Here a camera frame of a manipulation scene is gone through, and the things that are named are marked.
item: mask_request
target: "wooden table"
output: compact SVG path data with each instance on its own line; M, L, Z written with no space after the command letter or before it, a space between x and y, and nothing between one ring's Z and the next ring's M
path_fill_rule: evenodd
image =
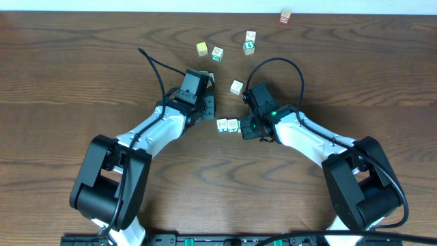
M246 30L257 31L244 55ZM225 50L198 57L196 43ZM159 85L141 45L180 70L212 71L217 117L247 114L229 92L271 57L295 61L307 84L304 112L344 136L375 137L408 197L410 219L393 230L437 231L437 17L294 14L3 12L0 14L0 245L58 245L95 233L68 198L89 142L146 119ZM182 77L158 68L166 89ZM288 64L264 66L281 103L296 104ZM399 221L397 209L384 223ZM335 217L322 169L275 143L218 134L202 122L153 160L139 219L180 233L323 230Z

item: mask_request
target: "yellow cube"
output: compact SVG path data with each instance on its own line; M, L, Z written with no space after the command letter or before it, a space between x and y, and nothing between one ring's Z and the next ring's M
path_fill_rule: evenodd
M199 56L204 56L204 55L208 54L208 48L207 48L205 42L201 42L201 43L197 44L197 52L198 52Z

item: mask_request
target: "green tape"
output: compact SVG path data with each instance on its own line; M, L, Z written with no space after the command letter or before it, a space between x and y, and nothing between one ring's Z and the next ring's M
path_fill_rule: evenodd
M185 246L194 246L194 239L185 239Z
M282 240L276 240L273 242L273 246L282 246Z

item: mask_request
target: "white wall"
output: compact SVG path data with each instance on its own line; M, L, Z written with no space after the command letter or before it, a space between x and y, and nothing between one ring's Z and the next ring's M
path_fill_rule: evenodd
M0 10L437 14L437 0L0 0Z

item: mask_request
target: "black bracket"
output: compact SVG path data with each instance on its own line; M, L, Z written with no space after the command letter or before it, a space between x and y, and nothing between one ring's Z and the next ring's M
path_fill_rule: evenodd
M381 145L366 137L354 142L354 148L371 156L398 183ZM351 230L366 230L372 223L392 213L401 201L390 181L370 163L360 160L349 150L333 154L322 162L329 195L337 215ZM369 170L369 177L357 182L352 170Z
M89 147L70 195L70 206L88 219L109 223L119 196L119 183L101 175L102 169L112 169L127 151L116 139L99 135ZM152 155L143 149L131 152L126 185L114 230L125 230L137 215L143 201Z

